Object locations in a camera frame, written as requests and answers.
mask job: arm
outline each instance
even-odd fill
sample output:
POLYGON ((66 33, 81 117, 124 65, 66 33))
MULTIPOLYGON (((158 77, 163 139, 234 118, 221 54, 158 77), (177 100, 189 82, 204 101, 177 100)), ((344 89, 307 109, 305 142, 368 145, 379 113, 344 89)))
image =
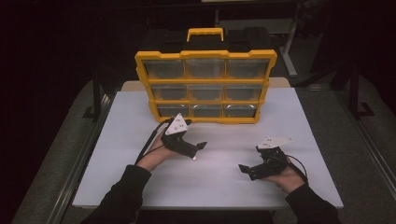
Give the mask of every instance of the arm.
POLYGON ((341 223, 337 209, 321 199, 289 166, 280 175, 264 180, 275 183, 289 194, 286 201, 297 216, 297 223, 341 223))
POLYGON ((156 138, 148 153, 137 165, 128 165, 118 183, 113 185, 99 206, 81 223, 131 223, 142 206, 143 188, 158 165, 178 155, 163 146, 161 135, 156 138))

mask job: person's right hand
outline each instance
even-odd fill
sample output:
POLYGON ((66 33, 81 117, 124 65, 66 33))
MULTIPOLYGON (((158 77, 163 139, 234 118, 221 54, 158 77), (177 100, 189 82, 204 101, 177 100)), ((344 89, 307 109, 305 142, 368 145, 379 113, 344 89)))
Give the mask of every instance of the person's right hand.
POLYGON ((290 194, 295 189, 302 186, 305 182, 303 179, 289 166, 286 167, 279 175, 271 175, 265 177, 263 180, 275 183, 278 187, 282 188, 283 191, 290 194))

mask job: wire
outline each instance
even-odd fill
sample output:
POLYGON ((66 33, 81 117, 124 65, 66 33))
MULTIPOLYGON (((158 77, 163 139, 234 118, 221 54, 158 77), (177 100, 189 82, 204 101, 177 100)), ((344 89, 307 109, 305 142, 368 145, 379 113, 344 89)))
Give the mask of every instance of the wire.
POLYGON ((163 122, 161 122, 157 128, 155 128, 154 131, 152 131, 151 136, 148 138, 148 141, 146 142, 146 144, 143 146, 142 150, 140 151, 139 155, 137 156, 136 161, 134 162, 134 164, 137 164, 140 160, 142 160, 142 158, 145 156, 145 152, 147 151, 149 145, 151 144, 152 140, 154 139, 154 137, 157 135, 158 130, 161 128, 161 126, 163 126, 163 124, 168 123, 170 121, 170 119, 166 119, 163 122))
POLYGON ((148 153, 146 153, 143 157, 147 156, 149 153, 151 153, 151 152, 153 152, 153 151, 155 151, 155 150, 157 150, 157 149, 159 149, 159 148, 161 148, 161 147, 163 147, 163 145, 161 145, 161 146, 159 146, 159 147, 156 147, 156 148, 152 149, 151 151, 148 151, 148 153))
POLYGON ((292 158, 292 159, 294 159, 294 160, 296 160, 297 162, 300 163, 300 165, 301 165, 301 166, 303 167, 303 169, 304 169, 305 177, 306 177, 306 179, 308 179, 308 174, 306 173, 306 169, 305 169, 305 167, 303 166, 303 163, 300 162, 299 160, 297 160, 297 158, 295 158, 295 157, 292 157, 292 156, 290 156, 290 155, 286 155, 286 156, 288 156, 288 157, 290 157, 290 158, 292 158))
MULTIPOLYGON (((285 155, 285 156, 295 159, 297 162, 299 162, 299 163, 301 164, 301 166, 303 166, 303 163, 300 162, 299 160, 297 160, 295 157, 292 157, 292 156, 290 156, 290 155, 285 155)), ((304 169, 304 174, 303 174, 303 172, 301 172, 301 170, 300 170, 297 166, 295 166, 292 162, 282 161, 280 158, 274 157, 274 156, 270 156, 270 157, 268 157, 268 158, 273 159, 273 160, 276 160, 276 161, 281 161, 281 162, 285 163, 285 164, 288 165, 291 169, 293 169, 293 170, 303 179, 303 181, 304 181, 306 184, 308 184, 308 175, 307 175, 307 173, 306 173, 306 169, 305 169, 304 166, 303 166, 303 169, 304 169)))

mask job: white table surface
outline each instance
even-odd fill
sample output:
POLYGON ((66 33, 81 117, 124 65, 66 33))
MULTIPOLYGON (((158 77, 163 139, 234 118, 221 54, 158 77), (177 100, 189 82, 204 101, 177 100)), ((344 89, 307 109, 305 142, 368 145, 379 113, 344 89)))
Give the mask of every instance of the white table surface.
MULTIPOLYGON (((74 206, 95 207, 133 164, 158 123, 149 112, 145 91, 120 91, 81 180, 74 206)), ((207 142, 197 161, 176 157, 152 173, 142 208, 278 209, 286 194, 272 183, 251 181, 238 164, 262 163, 257 146, 266 135, 292 137, 282 150, 299 159, 311 188, 334 206, 343 207, 304 111, 292 88, 270 88, 256 124, 193 123, 184 135, 192 144, 207 142)))

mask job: white tag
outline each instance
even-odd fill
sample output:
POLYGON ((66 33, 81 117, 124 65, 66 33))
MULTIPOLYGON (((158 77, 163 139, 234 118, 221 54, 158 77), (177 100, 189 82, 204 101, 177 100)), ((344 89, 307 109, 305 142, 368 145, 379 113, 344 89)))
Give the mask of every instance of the white tag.
POLYGON ((280 137, 270 137, 266 136, 264 141, 262 141, 257 148, 264 149, 264 148, 273 148, 273 147, 280 147, 287 143, 294 142, 293 138, 280 138, 280 137))
POLYGON ((188 130, 187 123, 183 119, 183 116, 181 114, 177 114, 175 119, 172 121, 171 125, 169 128, 166 130, 166 135, 174 134, 174 133, 181 133, 185 132, 188 130))

